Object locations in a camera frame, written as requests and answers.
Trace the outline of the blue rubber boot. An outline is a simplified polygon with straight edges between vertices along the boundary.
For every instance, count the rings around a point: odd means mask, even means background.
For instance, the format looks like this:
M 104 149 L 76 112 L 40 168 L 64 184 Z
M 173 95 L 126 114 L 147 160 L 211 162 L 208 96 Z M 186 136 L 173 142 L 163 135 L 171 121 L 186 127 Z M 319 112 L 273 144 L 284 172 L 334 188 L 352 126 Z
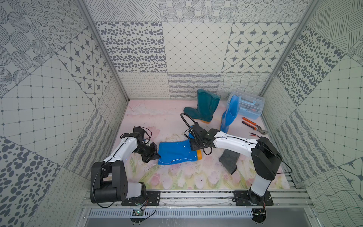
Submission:
M 190 139 L 180 142 L 160 142 L 159 165 L 174 165 L 202 159 L 201 150 L 192 150 Z
M 230 99 L 228 108 L 222 114 L 220 131 L 228 133 L 229 126 L 233 123 L 233 121 L 236 119 L 238 115 L 240 109 L 239 105 L 240 105 L 239 97 L 233 95 Z

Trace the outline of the grey microfibre cloth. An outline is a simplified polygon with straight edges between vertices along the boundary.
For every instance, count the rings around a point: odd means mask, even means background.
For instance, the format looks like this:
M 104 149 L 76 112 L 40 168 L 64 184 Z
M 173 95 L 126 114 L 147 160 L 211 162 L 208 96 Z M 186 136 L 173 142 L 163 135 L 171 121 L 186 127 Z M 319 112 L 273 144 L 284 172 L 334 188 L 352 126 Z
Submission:
M 237 170 L 237 161 L 240 157 L 240 153 L 225 149 L 222 156 L 219 158 L 219 162 L 225 167 L 227 172 L 231 175 Z

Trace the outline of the green rubber boot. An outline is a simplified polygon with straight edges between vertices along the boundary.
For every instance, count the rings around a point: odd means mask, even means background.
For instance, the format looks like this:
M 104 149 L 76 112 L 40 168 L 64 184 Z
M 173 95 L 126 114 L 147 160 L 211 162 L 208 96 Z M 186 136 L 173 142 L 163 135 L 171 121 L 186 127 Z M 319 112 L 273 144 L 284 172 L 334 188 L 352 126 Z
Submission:
M 193 119 L 210 123 L 221 97 L 204 89 L 197 90 L 197 108 L 185 107 L 183 112 Z

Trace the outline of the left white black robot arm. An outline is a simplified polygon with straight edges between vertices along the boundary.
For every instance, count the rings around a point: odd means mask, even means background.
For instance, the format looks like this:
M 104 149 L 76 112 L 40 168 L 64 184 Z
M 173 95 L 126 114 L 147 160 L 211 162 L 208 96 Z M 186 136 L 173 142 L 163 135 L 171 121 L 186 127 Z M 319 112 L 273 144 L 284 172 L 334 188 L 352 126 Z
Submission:
M 158 160 L 157 145 L 151 142 L 152 132 L 142 126 L 134 126 L 133 132 L 120 136 L 120 143 L 110 156 L 91 167 L 90 200 L 101 208 L 101 203 L 130 200 L 135 205 L 147 202 L 144 183 L 130 183 L 127 179 L 125 163 L 133 153 L 141 155 L 142 161 L 148 163 Z

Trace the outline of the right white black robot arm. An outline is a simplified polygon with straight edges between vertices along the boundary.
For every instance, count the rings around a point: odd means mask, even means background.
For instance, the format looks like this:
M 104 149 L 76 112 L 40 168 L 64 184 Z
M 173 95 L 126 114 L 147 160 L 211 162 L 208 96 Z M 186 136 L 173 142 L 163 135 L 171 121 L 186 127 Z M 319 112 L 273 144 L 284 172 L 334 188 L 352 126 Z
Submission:
M 260 198 L 265 196 L 282 163 L 280 153 L 268 138 L 246 139 L 218 129 L 207 131 L 198 123 L 188 128 L 188 133 L 192 136 L 190 144 L 193 150 L 221 148 L 252 158 L 256 176 L 250 187 L 250 194 Z

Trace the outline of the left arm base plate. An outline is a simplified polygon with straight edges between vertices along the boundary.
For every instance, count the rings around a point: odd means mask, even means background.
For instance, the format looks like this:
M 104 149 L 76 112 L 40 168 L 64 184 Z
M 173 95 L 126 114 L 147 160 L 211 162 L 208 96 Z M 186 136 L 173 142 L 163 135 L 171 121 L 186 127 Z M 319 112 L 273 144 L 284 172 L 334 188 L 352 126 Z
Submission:
M 149 205 L 149 206 L 158 206 L 160 203 L 161 191 L 150 191 L 146 190 L 142 192 L 141 196 L 133 197 L 122 201 L 122 206 L 141 206 L 141 205 Z

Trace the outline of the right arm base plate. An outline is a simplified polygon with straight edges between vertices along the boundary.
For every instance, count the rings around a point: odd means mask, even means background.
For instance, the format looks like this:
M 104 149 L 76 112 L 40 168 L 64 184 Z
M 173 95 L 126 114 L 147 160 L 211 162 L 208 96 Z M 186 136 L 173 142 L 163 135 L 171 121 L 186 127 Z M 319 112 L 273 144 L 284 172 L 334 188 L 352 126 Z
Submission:
M 251 190 L 233 191 L 232 201 L 236 206 L 273 206 L 274 202 L 270 191 L 266 191 L 264 196 L 258 196 Z

